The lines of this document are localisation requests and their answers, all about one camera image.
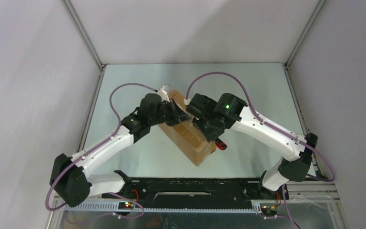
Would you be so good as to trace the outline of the brown cardboard express box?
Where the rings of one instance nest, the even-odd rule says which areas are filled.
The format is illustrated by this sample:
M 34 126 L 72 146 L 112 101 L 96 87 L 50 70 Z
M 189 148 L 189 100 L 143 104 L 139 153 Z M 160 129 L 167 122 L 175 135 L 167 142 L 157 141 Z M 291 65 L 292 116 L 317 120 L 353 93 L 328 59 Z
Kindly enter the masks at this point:
M 174 126 L 159 124 L 158 127 L 173 141 L 182 153 L 197 167 L 216 149 L 213 142 L 207 142 L 203 134 L 193 124 L 193 116 L 189 120 Z

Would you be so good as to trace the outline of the red black utility knife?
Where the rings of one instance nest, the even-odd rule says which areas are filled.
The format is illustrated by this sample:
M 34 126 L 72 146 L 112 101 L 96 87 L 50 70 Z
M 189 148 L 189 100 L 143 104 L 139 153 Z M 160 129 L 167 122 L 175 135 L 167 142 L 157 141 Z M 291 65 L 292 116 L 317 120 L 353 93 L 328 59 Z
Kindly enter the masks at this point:
M 227 149 L 227 144 L 223 142 L 221 139 L 217 138 L 214 140 L 214 143 L 218 149 L 221 151 L 225 151 Z

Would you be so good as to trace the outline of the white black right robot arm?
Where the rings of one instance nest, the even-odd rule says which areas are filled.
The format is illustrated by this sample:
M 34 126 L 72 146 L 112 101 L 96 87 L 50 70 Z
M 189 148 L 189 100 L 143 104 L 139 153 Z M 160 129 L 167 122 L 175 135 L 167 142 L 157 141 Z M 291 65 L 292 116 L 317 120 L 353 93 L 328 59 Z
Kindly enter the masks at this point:
M 257 119 L 244 100 L 230 93 L 222 94 L 218 101 L 195 94 L 191 100 L 183 102 L 186 111 L 194 116 L 193 125 L 208 142 L 221 146 L 219 137 L 226 129 L 232 129 L 255 138 L 281 155 L 280 161 L 261 177 L 258 193 L 263 199 L 271 199 L 288 181 L 304 181 L 315 147 L 306 136 L 274 126 L 269 119 Z

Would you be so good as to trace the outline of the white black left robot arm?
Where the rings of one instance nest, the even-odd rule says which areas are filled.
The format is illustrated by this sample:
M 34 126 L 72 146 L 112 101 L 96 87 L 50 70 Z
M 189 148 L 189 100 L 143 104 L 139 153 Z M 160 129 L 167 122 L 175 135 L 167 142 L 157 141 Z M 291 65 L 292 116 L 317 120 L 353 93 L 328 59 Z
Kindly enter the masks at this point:
M 50 191 L 55 191 L 69 207 L 80 205 L 90 196 L 109 192 L 122 199 L 129 197 L 132 186 L 121 175 L 95 175 L 93 172 L 112 156 L 149 134 L 152 126 L 175 126 L 190 119 L 173 99 L 147 94 L 140 105 L 120 121 L 116 130 L 96 145 L 72 156 L 57 156 L 51 172 Z

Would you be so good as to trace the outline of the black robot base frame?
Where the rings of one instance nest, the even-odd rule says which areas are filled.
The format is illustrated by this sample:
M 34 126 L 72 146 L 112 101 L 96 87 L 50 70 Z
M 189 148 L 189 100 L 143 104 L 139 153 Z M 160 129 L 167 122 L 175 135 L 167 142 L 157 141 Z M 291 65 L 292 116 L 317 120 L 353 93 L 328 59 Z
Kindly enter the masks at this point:
M 259 213 L 289 201 L 289 189 L 262 194 L 256 178 L 153 178 L 128 177 L 118 192 L 90 198 L 74 211 L 128 213 Z

